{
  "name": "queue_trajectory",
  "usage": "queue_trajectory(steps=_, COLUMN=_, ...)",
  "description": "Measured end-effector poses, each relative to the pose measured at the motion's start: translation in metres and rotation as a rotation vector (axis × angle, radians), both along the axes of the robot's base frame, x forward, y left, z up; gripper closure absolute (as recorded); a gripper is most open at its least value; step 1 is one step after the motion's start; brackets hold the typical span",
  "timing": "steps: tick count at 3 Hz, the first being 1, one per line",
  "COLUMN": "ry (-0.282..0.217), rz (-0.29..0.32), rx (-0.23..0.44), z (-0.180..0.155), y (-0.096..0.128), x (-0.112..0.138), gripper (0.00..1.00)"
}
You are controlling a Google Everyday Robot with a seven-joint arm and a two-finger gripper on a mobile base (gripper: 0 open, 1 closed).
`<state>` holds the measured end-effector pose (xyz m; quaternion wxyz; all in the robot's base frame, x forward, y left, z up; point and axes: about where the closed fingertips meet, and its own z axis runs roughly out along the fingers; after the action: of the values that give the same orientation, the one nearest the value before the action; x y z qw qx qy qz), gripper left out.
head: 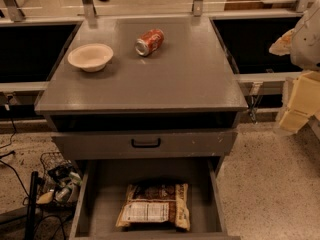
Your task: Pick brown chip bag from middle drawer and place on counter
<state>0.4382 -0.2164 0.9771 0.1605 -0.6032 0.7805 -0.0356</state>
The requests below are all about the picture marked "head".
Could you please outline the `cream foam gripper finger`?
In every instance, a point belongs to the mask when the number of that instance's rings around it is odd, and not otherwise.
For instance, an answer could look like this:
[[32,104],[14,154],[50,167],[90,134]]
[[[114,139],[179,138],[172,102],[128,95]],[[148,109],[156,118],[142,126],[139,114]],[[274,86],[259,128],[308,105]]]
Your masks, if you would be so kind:
[[297,133],[320,111],[320,73],[306,71],[293,80],[290,97],[279,119],[279,128]]

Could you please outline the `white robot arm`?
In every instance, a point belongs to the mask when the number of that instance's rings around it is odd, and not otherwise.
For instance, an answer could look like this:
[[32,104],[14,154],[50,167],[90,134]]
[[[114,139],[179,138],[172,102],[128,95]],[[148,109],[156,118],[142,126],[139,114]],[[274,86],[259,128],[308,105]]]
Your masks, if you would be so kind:
[[291,63],[302,69],[283,87],[283,106],[275,130],[282,135],[296,134],[320,111],[320,1],[304,13],[296,26],[274,42],[269,52],[289,55]]

